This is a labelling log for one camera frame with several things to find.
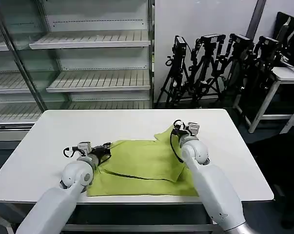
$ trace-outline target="table leg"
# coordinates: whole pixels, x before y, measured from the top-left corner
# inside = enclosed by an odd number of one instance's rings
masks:
[[[262,116],[264,115],[265,111],[267,110],[267,107],[269,106],[270,102],[272,101],[276,91],[279,88],[280,81],[275,81],[273,85],[271,86],[267,96],[265,97],[265,100],[263,101],[263,104],[261,105],[258,113],[256,114],[256,117],[254,118],[250,128],[249,128],[249,133],[253,133],[258,126]]]
[[[287,122],[287,124],[284,126],[284,128],[281,130],[280,134],[287,133],[292,126],[294,125],[294,114],[290,118],[290,120]]]
[[[11,227],[10,222],[0,216],[0,225],[4,226],[8,234],[14,234],[14,230]]]
[[[12,211],[16,212],[23,219],[26,217],[26,213],[23,212],[21,209],[19,209],[15,204],[13,204],[13,203],[3,203],[3,205],[7,206],[9,209],[11,209]]]

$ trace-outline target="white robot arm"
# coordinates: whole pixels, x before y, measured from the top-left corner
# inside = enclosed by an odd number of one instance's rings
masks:
[[[210,218],[228,234],[256,234],[246,223],[242,203],[222,170],[210,162],[207,147],[196,137],[199,125],[178,125],[181,159],[192,172],[195,189]]]
[[[16,234],[59,234],[73,213],[80,194],[94,178],[97,158],[89,157],[89,142],[81,142],[77,161],[63,170],[61,183],[46,191],[17,229]]]

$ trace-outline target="black tripod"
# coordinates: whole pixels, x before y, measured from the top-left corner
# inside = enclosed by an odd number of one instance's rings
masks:
[[[251,39],[242,35],[230,34],[226,56],[230,54],[232,48],[233,52],[231,57],[221,68],[221,70],[225,72],[225,69],[232,63],[228,78],[224,81],[224,90],[217,101],[224,100],[227,93],[230,91],[233,91],[234,96],[236,96],[237,93],[244,88],[243,80],[248,63],[250,59],[252,59],[254,43]]]
[[[189,67],[189,71],[191,74],[189,76],[189,85],[193,87],[193,97],[192,104],[196,105],[199,100],[202,99],[203,96],[207,96],[210,89],[216,91],[217,95],[220,96],[221,91],[219,88],[218,77],[223,73],[222,69],[218,70],[219,63],[224,63],[226,61],[226,56],[222,56],[221,50],[226,36],[213,34],[208,36],[203,36],[200,39],[196,40],[196,46],[191,52],[191,61],[193,65]],[[216,60],[214,60],[214,50],[217,47],[216,52]],[[197,55],[198,52],[203,45],[205,49],[205,53],[201,58],[199,64],[197,63]],[[212,77],[210,79],[205,80],[206,73],[209,66],[212,66]],[[199,69],[201,68],[201,72],[199,74],[198,79],[195,81],[195,77]]]
[[[168,56],[169,60],[165,63],[167,66],[170,66],[171,69],[166,77],[163,87],[161,88],[161,93],[157,99],[155,108],[157,108],[164,92],[167,94],[165,108],[174,108],[187,91],[188,82],[182,84],[183,72],[185,72],[186,78],[189,78],[184,61],[186,57],[186,47],[187,43],[185,40],[182,37],[175,36],[175,43],[172,48],[173,58]],[[169,90],[167,91],[166,86],[170,80]]]

